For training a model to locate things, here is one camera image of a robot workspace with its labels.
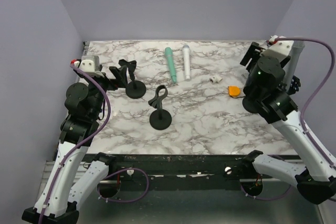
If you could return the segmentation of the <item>black microphone stand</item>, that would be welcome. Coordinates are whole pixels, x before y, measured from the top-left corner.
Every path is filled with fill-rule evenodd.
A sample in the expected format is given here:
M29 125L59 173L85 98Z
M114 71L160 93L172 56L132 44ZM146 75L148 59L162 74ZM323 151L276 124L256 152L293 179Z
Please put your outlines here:
M146 86L142 81L135 79L135 69L137 67L137 61L126 61L124 59L119 60L120 66L126 66L128 69L130 83L127 84L125 88L126 95L132 99L142 98L146 93Z
M301 82L300 82L300 79L298 77L293 76L292 79L291 79L290 84L282 83L282 84L280 84L280 87L283 90L288 89L287 93L289 95L293 95L293 94L295 94L296 92L299 91L299 89L301 87ZM251 99L247 98L246 92L244 92L244 94L245 94L245 97L243 98L243 107L248 112L256 114L257 113L256 105L253 104L253 102L251 101Z
M165 85L160 85L156 88L155 96L148 101L149 106L155 108L150 115L150 125L156 130L165 130L172 123L172 117L169 111L163 109L162 101L168 95L168 90Z

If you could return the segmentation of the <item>grey silver microphone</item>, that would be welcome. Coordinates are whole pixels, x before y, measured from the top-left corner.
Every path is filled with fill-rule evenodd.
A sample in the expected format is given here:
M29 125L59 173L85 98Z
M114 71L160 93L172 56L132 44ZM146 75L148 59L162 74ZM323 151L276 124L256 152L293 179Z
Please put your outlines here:
M284 83L290 84L292 77L295 74L295 70L298 64L299 57L305 47L305 42L300 40L295 40L292 44L291 51L289 52L290 60L284 67L286 72Z

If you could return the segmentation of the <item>mint green microphone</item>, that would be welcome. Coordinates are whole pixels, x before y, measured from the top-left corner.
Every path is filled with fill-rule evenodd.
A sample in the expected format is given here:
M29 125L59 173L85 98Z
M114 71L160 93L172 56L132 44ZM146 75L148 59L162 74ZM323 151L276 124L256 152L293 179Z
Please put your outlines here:
M175 70L175 64L173 60L173 51L170 47L166 47L164 50L164 55L166 58L167 66L170 72L170 77L173 82L173 84L177 83L177 76L176 76L176 70Z

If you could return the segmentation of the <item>white microphone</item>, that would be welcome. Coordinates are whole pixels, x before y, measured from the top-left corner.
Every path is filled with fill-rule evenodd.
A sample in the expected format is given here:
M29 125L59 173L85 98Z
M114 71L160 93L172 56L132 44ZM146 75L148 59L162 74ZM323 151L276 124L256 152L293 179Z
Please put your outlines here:
M191 80L191 66L190 66L190 47L188 45L184 45L182 48L183 58L184 58L184 73L185 80Z

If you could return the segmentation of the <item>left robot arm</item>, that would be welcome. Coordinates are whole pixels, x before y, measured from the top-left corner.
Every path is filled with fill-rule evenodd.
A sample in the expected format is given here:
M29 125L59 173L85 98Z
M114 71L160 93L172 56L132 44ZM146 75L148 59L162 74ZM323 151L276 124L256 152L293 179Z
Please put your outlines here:
M76 223L79 209L99 181L116 175L112 158L99 154L84 175L74 181L93 138L107 124L99 124L100 113L106 111L107 120L111 115L107 91L126 87L127 69L109 67L114 76L110 79L101 72L101 67L85 69L83 63L71 67L87 84L76 82L66 91L68 115L60 126L56 160L41 196L23 212L22 220L29 223Z

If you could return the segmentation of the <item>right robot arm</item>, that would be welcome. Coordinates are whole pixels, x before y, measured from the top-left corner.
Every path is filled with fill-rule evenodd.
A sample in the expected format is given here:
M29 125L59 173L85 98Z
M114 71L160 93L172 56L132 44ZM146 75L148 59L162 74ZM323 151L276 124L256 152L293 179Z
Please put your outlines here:
M318 205L335 195L335 157L304 121L305 108L299 109L284 87L291 60L303 38L273 37L268 48L252 42L240 64L249 75L242 105L259 114L279 131L297 152L302 165L294 165L252 151L241 161L241 171L249 178L268 175L297 188L307 201Z

